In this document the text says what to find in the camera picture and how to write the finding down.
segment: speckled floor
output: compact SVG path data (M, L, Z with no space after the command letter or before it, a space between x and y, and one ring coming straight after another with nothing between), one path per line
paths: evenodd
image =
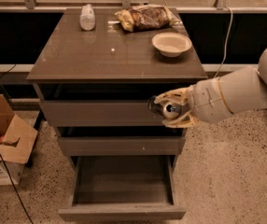
M19 112L32 122L35 112ZM73 169L46 121L17 186L34 223L64 223ZM267 224L267 111L246 111L219 124L188 129L174 172L181 220L123 224ZM0 187L0 223L29 223L11 186ZM95 222L93 224L119 222Z

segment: drawer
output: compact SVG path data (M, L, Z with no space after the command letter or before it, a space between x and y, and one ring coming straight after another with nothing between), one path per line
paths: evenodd
M78 157L65 221L181 219L168 156Z
M40 107L53 127L162 125L148 101L42 101Z
M179 155L185 137L59 137L66 156Z

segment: crumpled bag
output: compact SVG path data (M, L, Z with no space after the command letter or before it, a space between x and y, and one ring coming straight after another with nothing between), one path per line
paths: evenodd
M157 5L133 6L116 12L115 16L129 32L160 29L180 22L168 7Z

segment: brown tabletop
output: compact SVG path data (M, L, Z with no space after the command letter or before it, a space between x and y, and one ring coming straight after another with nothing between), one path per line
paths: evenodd
M152 37L159 33L188 35L182 23L160 30L130 33L117 22L116 11L116 8L96 8L95 28L83 31L79 25L80 9L67 9L28 81L169 82L206 78L194 48L179 57L167 58L152 45Z

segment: cabinet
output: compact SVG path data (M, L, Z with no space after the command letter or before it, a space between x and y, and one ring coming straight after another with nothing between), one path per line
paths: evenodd
M75 168L59 214L66 221L181 219L172 173L186 130L164 127L148 99L206 75L194 48L165 58L151 44L157 33L186 35L182 23L127 33L116 11L95 9L96 27L84 32L80 9L67 9L27 78Z

